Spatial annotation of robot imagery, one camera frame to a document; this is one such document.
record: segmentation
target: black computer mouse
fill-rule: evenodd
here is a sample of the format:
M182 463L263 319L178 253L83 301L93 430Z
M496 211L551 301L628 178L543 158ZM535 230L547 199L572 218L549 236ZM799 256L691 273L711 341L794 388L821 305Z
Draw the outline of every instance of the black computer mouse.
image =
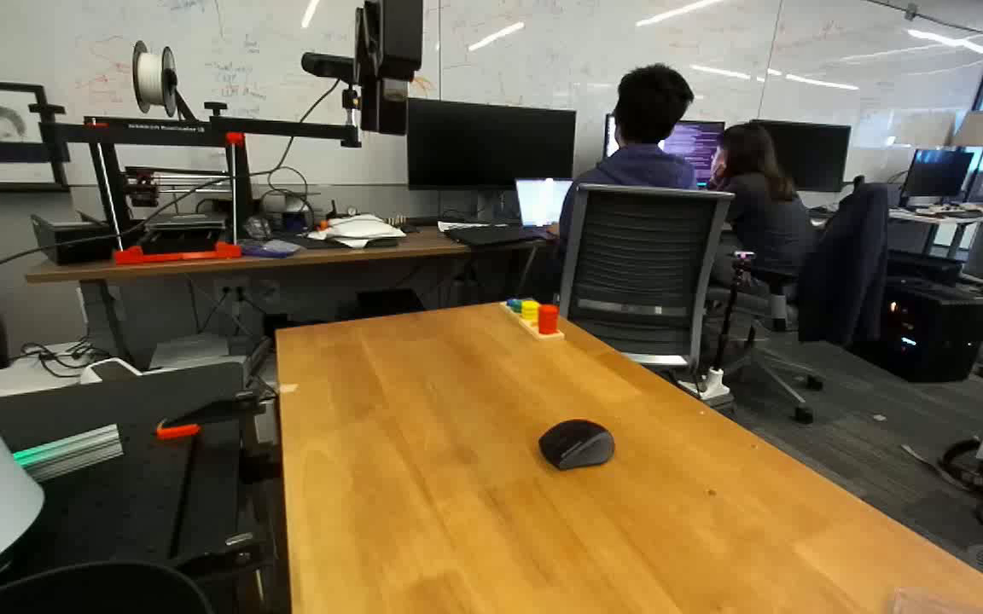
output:
M600 424L565 421L540 437L540 454L557 468L596 468L615 458L615 437Z

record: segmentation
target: ceiling light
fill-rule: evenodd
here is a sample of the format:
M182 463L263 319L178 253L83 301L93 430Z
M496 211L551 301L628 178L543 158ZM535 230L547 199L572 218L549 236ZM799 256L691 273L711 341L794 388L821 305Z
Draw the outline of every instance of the ceiling light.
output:
M746 82L746 78L749 78L746 70L731 70L731 67L717 67L717 66L691 66L691 70L721 75L721 78L738 78L738 82Z
M794 75L794 70L787 70L786 78L787 78L787 82L799 82L799 85L811 85L811 90L861 93L861 85L852 85L852 82L826 82L826 78L808 78L808 75Z
M712 6L712 2L721 2L721 0L696 0L696 2L684 2L684 6L675 6L675 10L666 10L666 15L640 16L640 19L634 19L634 27L651 27L651 25L683 16L683 15L705 10L705 6Z
M521 27L524 27L524 25L517 19L517 25L509 25L509 27L501 27L501 32L490 32L489 39L466 43L466 52L481 52L481 48L496 43L497 39L517 35Z
M932 43L940 43L940 48L965 48L971 54L983 54L983 43L975 43L970 39L945 39L945 35L935 35L935 32L906 32L906 39L932 41Z
M319 2L319 0L310 0L306 10L299 15L299 27L302 27L302 32L312 25L317 2Z

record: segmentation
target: chair backrest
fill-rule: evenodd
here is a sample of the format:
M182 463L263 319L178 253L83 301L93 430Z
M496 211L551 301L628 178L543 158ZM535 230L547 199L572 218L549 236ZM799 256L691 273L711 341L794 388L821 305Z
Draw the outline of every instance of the chair backrest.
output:
M171 566L105 559L33 574L0 585L0 614L11 612L212 614L212 603Z
M582 184L558 310L640 365L696 365L731 190Z
M852 346L877 339L886 284L892 194L861 184L820 231L794 280L799 339Z

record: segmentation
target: purple shirt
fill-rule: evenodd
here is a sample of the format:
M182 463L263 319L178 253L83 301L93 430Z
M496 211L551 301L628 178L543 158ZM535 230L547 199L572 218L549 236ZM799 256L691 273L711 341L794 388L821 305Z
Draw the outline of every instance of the purple shirt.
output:
M651 189L691 189L691 168L683 158L659 149L654 144L623 144L612 158L579 175L558 211L558 240L570 236L572 194L579 184L651 184Z

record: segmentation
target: black monitor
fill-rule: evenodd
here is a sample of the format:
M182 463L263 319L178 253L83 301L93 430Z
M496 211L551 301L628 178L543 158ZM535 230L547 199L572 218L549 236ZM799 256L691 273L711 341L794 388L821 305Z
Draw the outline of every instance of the black monitor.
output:
M616 131L616 118L615 111L606 111L605 115L605 158L616 149L615 131ZM659 147L666 153L683 158L691 168L691 189L705 189L711 158L721 149L721 134L722 134L722 123L679 118L671 134L659 141Z
M940 199L962 194L971 153L970 149L915 149L905 175L905 199Z
M773 144L779 168L799 190L840 190L848 126L758 118Z
M517 178L572 178L572 111L409 101L409 189L513 189Z

